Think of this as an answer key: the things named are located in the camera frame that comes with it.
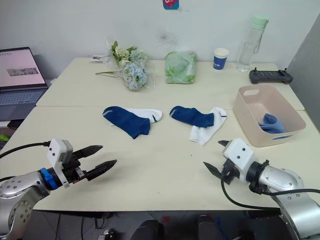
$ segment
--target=basket handle hole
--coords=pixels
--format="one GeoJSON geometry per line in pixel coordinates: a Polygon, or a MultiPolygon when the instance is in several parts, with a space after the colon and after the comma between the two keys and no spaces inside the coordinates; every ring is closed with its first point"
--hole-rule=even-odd
{"type": "Polygon", "coordinates": [[[244,91],[244,96],[251,96],[251,95],[257,95],[259,93],[259,89],[253,89],[253,90],[246,90],[244,91]]]}
{"type": "Polygon", "coordinates": [[[286,139],[286,138],[290,138],[292,135],[288,135],[288,136],[278,136],[278,137],[275,137],[274,139],[272,140],[279,140],[279,139],[286,139]]]}

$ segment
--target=pink plastic basket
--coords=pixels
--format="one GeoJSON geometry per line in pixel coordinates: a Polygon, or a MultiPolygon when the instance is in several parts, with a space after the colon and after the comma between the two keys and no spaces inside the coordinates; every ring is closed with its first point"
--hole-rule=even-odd
{"type": "Polygon", "coordinates": [[[283,144],[306,127],[305,121],[290,103],[269,85],[241,87],[233,111],[250,143],[256,147],[283,144]],[[258,123],[263,123],[266,113],[275,115],[286,132],[271,134],[263,131],[258,123]]]}

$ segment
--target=clear plastic bottle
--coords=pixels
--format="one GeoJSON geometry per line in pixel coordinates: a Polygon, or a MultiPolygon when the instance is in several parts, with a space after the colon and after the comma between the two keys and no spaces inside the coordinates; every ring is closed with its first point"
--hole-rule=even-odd
{"type": "Polygon", "coordinates": [[[242,47],[236,69],[241,72],[249,70],[253,55],[258,53],[260,43],[269,18],[266,16],[254,15],[251,23],[251,30],[242,47]]]}

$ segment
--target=flower bouquet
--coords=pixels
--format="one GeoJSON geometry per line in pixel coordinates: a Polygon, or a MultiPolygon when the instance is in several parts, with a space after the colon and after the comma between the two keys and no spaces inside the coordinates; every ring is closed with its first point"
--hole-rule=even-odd
{"type": "Polygon", "coordinates": [[[118,66],[117,71],[97,72],[97,75],[108,74],[123,79],[124,85],[130,90],[139,90],[147,83],[145,64],[147,54],[136,46],[120,48],[115,41],[110,49],[110,57],[118,66]]]}

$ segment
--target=sticker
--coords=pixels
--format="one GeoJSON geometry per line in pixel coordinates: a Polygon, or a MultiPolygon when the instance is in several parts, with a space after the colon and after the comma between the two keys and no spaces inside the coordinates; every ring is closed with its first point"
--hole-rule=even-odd
{"type": "Polygon", "coordinates": [[[179,9],[179,0],[162,0],[163,7],[167,10],[177,10],[179,9]]]}

